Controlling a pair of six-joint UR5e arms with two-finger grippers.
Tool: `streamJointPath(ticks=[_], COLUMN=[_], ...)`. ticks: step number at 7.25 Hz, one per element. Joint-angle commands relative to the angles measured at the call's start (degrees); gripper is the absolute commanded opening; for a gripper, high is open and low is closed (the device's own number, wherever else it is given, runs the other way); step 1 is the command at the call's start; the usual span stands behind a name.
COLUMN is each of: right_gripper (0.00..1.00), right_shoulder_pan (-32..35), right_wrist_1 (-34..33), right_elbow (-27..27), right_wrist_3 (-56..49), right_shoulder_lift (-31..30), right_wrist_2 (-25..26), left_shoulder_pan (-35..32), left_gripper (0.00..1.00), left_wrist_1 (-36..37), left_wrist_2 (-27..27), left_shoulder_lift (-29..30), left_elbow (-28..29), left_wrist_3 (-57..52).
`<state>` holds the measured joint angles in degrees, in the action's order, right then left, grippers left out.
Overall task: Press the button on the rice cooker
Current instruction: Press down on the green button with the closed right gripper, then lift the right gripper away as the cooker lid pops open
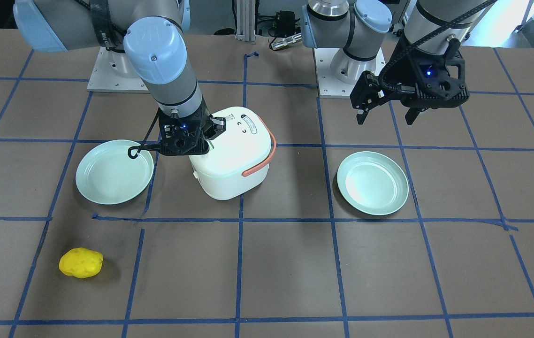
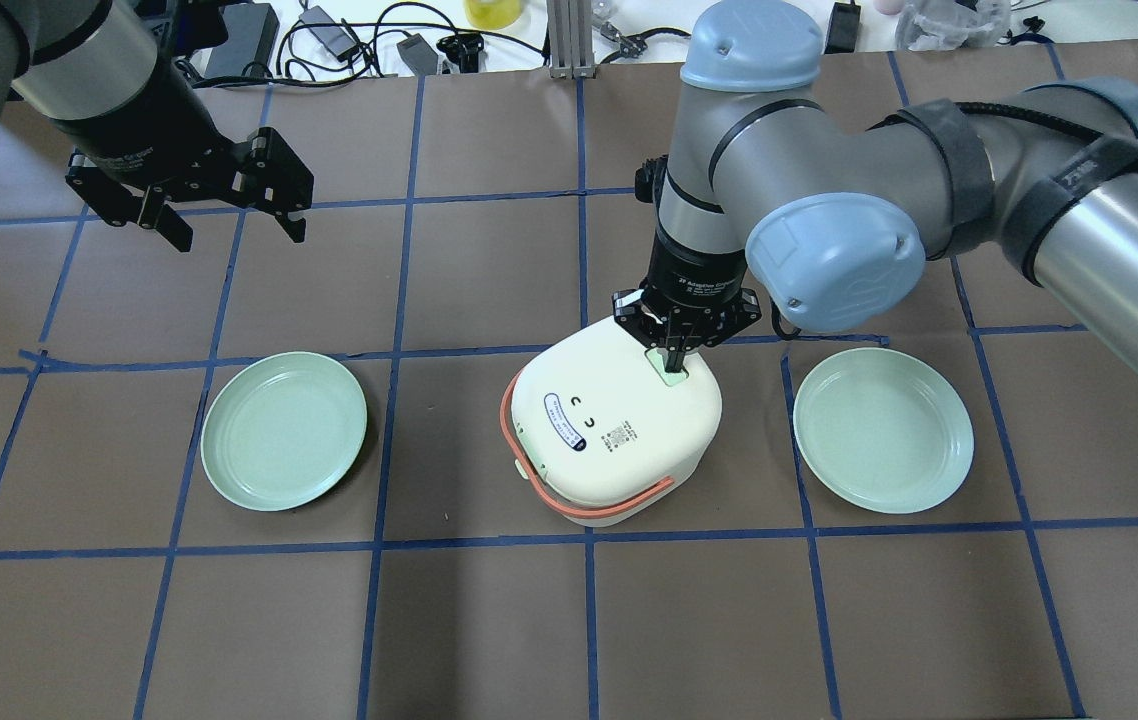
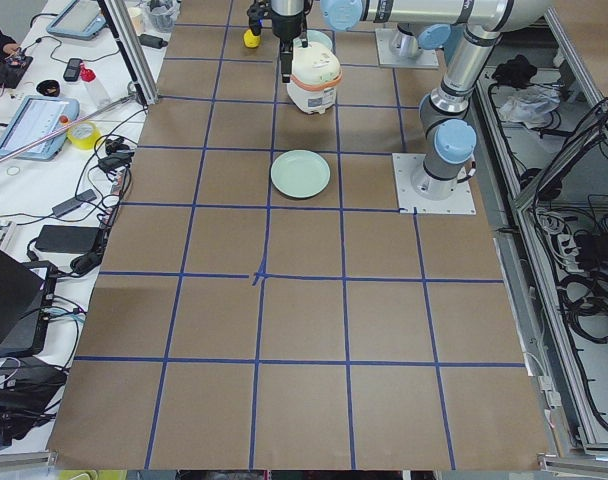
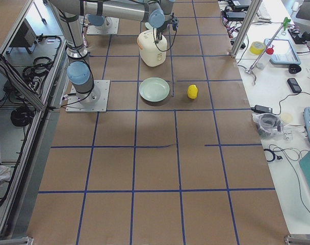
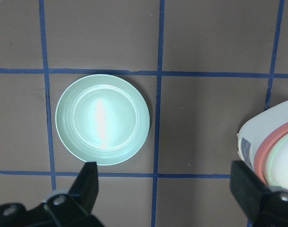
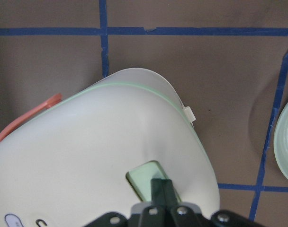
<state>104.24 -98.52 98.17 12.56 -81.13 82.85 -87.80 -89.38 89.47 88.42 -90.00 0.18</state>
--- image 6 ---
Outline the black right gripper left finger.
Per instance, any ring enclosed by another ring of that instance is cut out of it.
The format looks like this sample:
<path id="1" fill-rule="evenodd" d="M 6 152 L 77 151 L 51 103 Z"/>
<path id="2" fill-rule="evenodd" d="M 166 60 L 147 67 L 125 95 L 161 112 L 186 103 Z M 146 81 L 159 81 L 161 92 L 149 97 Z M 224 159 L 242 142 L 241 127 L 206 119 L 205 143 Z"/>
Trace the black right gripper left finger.
<path id="1" fill-rule="evenodd" d="M 152 204 L 157 206 L 166 207 L 166 193 L 165 193 L 165 186 L 167 180 L 154 178 L 151 180 L 151 199 Z"/>

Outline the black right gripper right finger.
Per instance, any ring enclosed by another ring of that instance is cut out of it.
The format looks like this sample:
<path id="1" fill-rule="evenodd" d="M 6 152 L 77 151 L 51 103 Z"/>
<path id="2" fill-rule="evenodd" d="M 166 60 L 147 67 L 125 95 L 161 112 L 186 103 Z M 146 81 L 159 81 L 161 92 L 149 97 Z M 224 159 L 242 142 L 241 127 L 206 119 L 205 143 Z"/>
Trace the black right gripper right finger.
<path id="1" fill-rule="evenodd" d="M 180 197 L 173 186 L 172 180 L 163 179 L 162 186 L 165 206 L 176 206 L 180 202 Z"/>

